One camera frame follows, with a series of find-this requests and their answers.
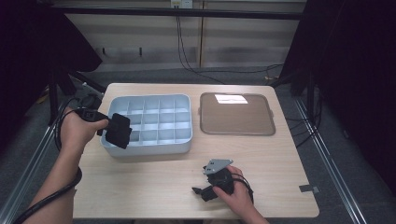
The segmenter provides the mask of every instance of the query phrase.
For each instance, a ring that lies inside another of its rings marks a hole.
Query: gray floor
[[[235,68],[236,71],[254,71],[262,68]],[[265,79],[266,76],[273,77],[279,70],[272,70],[269,74],[260,73],[203,73],[201,75],[211,76],[220,82],[230,85],[265,85],[272,80]],[[114,73],[92,73],[87,74],[98,83],[107,86],[112,82],[137,82],[137,83],[205,83],[220,84],[214,79],[199,76],[185,69],[147,70],[134,72]],[[308,132],[304,124],[299,120],[300,114],[295,101],[290,95],[290,86],[282,85],[276,88],[276,94],[288,119],[290,131],[295,144],[301,143]],[[47,129],[50,117],[49,102],[33,105],[23,119],[20,131],[7,147],[5,154],[0,159],[0,206],[3,207],[8,195],[16,186],[19,176],[32,157],[36,146]],[[337,121],[337,117],[326,106],[322,107],[321,123],[319,132],[323,137],[332,158],[342,173],[352,194],[360,205],[361,211],[367,223],[396,223],[396,199],[391,196],[387,186],[382,182],[378,174],[370,167],[361,156],[355,143],[345,138],[344,127]],[[297,148],[303,162],[309,182],[317,186],[320,192],[316,194],[320,214],[315,218],[282,219],[269,218],[271,223],[353,223],[350,214],[345,208],[339,193],[324,166],[322,158],[311,140]],[[57,150],[52,144],[46,154],[40,172],[35,175],[35,180],[21,203],[20,213],[30,202],[35,191],[39,188],[57,156]],[[131,220],[76,220],[75,223],[131,223]]]

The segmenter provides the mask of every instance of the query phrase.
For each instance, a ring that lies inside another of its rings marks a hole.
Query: human hand
[[[242,171],[231,165],[227,169],[233,178],[241,178]],[[231,210],[246,221],[246,223],[268,223],[267,220],[257,211],[250,199],[248,188],[239,181],[233,182],[233,194],[229,195],[219,187],[213,187],[213,191],[221,198]]]
[[[65,114],[69,114],[64,117],[61,127],[62,148],[78,150],[82,153],[85,145],[91,141],[96,131],[104,129],[107,126],[108,120],[102,119],[96,122],[87,122],[81,119],[78,114],[71,111],[72,109],[70,107],[67,107],[64,111]]]

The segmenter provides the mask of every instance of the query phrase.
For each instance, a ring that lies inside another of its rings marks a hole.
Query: wrist
[[[245,221],[247,224],[268,224],[269,222],[265,219],[265,217],[262,216],[262,214],[257,211],[255,207],[252,209],[249,209],[249,212],[246,212],[244,215],[241,216],[241,218]]]

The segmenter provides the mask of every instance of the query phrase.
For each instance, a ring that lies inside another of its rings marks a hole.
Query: finger
[[[101,130],[104,129],[105,127],[107,127],[108,125],[108,119],[101,119],[99,121],[93,122],[92,126],[93,128],[97,131],[97,130]]]
[[[221,198],[224,202],[228,202],[230,195],[228,195],[224,190],[222,190],[219,187],[214,186],[213,191],[218,195],[219,198]]]
[[[231,174],[243,175],[242,171],[234,166],[228,165],[227,169],[230,171]]]

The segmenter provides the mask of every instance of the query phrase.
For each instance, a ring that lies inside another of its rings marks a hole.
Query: black clamp
[[[226,166],[231,163],[233,163],[232,160],[210,160],[209,164],[204,166],[204,175],[207,175],[207,181],[211,185],[205,189],[192,188],[192,190],[196,194],[201,195],[202,199],[207,202],[218,197],[218,195],[213,191],[214,186],[221,188],[224,192],[231,195],[233,194],[233,182],[239,181],[247,187],[250,199],[254,202],[253,190],[247,180],[242,176],[238,176],[240,178],[233,178],[233,175],[235,174],[231,174],[231,172],[226,168]]]
[[[110,119],[108,116],[98,112],[94,109],[79,108],[75,112],[85,121],[96,122],[102,119],[108,119],[108,125],[105,127],[105,139],[107,142],[114,144],[117,147],[126,148],[129,144],[132,128],[130,128],[131,120],[120,115],[113,114]],[[102,136],[103,130],[97,132]]]

